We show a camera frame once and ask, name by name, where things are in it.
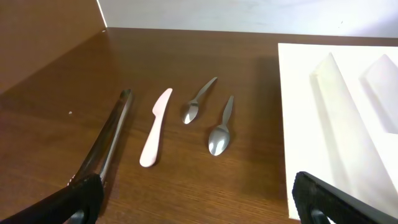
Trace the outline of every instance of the small spoon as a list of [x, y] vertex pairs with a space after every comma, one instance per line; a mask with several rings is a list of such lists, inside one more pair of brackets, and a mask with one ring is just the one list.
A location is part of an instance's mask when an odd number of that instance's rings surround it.
[[211, 86], [211, 84], [217, 79], [214, 77], [211, 79], [202, 89], [199, 90], [199, 93], [195, 97], [195, 99], [189, 101], [186, 104], [186, 107], [183, 109], [181, 118], [184, 124], [189, 124], [198, 114], [199, 104], [198, 99], [199, 97], [206, 92], [206, 90]]
[[213, 156], [220, 155], [222, 152], [224, 152], [224, 150], [228, 146], [229, 131], [228, 128], [226, 127], [226, 124], [228, 123], [229, 117], [231, 116], [233, 101], [234, 101], [234, 96], [231, 96], [224, 109], [223, 123], [217, 126], [210, 133], [209, 151]]

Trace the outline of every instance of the utensil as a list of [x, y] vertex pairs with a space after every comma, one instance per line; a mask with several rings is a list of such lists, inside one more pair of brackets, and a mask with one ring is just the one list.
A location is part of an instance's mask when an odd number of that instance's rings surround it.
[[234, 101], [234, 96], [230, 96], [228, 103], [225, 106], [224, 113], [223, 113], [223, 123], [217, 126], [212, 132], [210, 133], [209, 137], [209, 151], [213, 156], [220, 155], [228, 146], [229, 143], [229, 131], [226, 127], [228, 123], [229, 117], [232, 113], [232, 105]]
[[[94, 142], [93, 147], [91, 147], [86, 159], [83, 161], [78, 172], [70, 179], [68, 185], [92, 173], [98, 163], [98, 159], [100, 159], [100, 156], [103, 154], [105, 149], [109, 147], [109, 142], [111, 142], [108, 154], [106, 155], [102, 168], [99, 172], [101, 182], [103, 185], [105, 184], [105, 177], [109, 168], [109, 163], [111, 162], [116, 143], [119, 140], [124, 119], [126, 118], [126, 114], [131, 106], [131, 103], [131, 90], [123, 90], [120, 94], [119, 100], [116, 102], [111, 114], [109, 115], [108, 120], [105, 122], [104, 127], [99, 133], [97, 140]], [[79, 210], [70, 217], [69, 223], [81, 223], [86, 216], [87, 214], [85, 214], [83, 210]]]
[[168, 88], [166, 91], [164, 91], [152, 109], [152, 112], [155, 115], [155, 121], [152, 125], [152, 129], [150, 130], [147, 142], [145, 143], [144, 149], [142, 150], [141, 157], [139, 159], [139, 163], [143, 167], [150, 167], [156, 161], [157, 150], [159, 147], [160, 128], [162, 127], [164, 112], [172, 91], [173, 89], [171, 88]]
[[[123, 90], [97, 140], [68, 185], [47, 198], [25, 208], [1, 223], [94, 224], [104, 199], [105, 177], [127, 111], [131, 90]], [[99, 174], [95, 174], [102, 155], [108, 150]]]
[[182, 118], [182, 122], [184, 124], [189, 124], [193, 119], [195, 119], [195, 117], [198, 114], [198, 110], [199, 110], [199, 104], [198, 104], [198, 99], [200, 96], [202, 96], [202, 94], [204, 94], [204, 92], [206, 92], [206, 90], [211, 86], [211, 84], [217, 79], [217, 77], [212, 78], [204, 87], [202, 87], [202, 89], [199, 90], [199, 93], [197, 94], [197, 96], [189, 101], [186, 104], [186, 107], [183, 109], [181, 118]]

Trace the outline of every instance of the silver spoon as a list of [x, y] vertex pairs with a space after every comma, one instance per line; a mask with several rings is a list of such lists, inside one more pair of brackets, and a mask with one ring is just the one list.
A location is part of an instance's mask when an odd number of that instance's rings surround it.
[[224, 109], [223, 123], [217, 126], [210, 133], [209, 151], [213, 156], [220, 155], [228, 146], [229, 131], [228, 128], [226, 127], [226, 124], [228, 123], [229, 117], [231, 116], [233, 101], [234, 101], [234, 96], [231, 96]]
[[189, 101], [186, 104], [186, 107], [183, 109], [181, 118], [182, 122], [184, 124], [189, 124], [198, 114], [199, 110], [199, 104], [198, 104], [198, 99], [199, 97], [206, 92], [206, 90], [211, 86], [211, 84], [217, 79], [217, 77], [214, 77], [211, 79], [202, 89], [199, 90], [199, 93], [195, 97], [195, 99]]

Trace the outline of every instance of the wooden table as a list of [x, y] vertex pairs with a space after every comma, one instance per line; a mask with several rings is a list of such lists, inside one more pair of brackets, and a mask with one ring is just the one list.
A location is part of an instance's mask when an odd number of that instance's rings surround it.
[[[398, 45], [396, 39], [110, 28], [0, 96], [0, 218], [64, 187], [120, 91], [132, 88], [135, 100], [98, 223], [297, 223], [287, 218], [278, 42]], [[202, 99], [200, 117], [183, 124], [182, 105], [213, 77], [219, 79]], [[143, 168], [152, 107], [167, 88], [174, 90], [160, 161]], [[230, 95], [232, 142], [214, 157], [208, 135]]]

